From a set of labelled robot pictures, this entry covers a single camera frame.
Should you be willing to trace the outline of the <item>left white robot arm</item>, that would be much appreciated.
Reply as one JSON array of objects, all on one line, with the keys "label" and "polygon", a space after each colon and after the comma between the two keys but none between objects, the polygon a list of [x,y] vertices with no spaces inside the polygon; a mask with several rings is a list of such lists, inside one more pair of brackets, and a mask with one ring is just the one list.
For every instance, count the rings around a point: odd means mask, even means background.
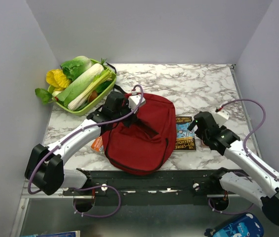
[{"label": "left white robot arm", "polygon": [[132,91],[129,97],[111,92],[100,110],[89,114],[80,126],[58,141],[44,146],[36,145],[25,170],[28,193],[44,192],[52,195],[60,188],[73,188],[80,195],[90,192],[88,174],[81,169],[66,170],[67,161],[88,142],[95,140],[110,125],[129,122],[145,104],[144,93]]}]

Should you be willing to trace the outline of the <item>red backpack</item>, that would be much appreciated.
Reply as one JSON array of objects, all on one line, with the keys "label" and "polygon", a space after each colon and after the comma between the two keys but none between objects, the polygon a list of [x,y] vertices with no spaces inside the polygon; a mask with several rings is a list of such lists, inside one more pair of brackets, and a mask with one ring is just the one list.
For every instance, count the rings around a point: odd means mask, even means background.
[{"label": "red backpack", "polygon": [[176,142],[174,104],[159,95],[144,94],[137,121],[126,127],[118,123],[102,135],[109,162],[134,175],[147,175],[161,168],[171,156]]}]

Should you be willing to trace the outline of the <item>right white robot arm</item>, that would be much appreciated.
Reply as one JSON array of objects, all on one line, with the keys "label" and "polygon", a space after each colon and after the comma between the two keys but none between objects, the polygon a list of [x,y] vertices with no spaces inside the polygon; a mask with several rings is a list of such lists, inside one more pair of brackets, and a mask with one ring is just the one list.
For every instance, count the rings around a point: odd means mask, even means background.
[{"label": "right white robot arm", "polygon": [[275,225],[279,226],[279,172],[254,154],[240,137],[224,123],[229,116],[225,112],[199,112],[193,117],[188,129],[196,129],[195,135],[212,151],[238,165],[246,174],[240,177],[220,168],[214,171],[201,186],[206,193],[223,190],[235,193],[256,206]]}]

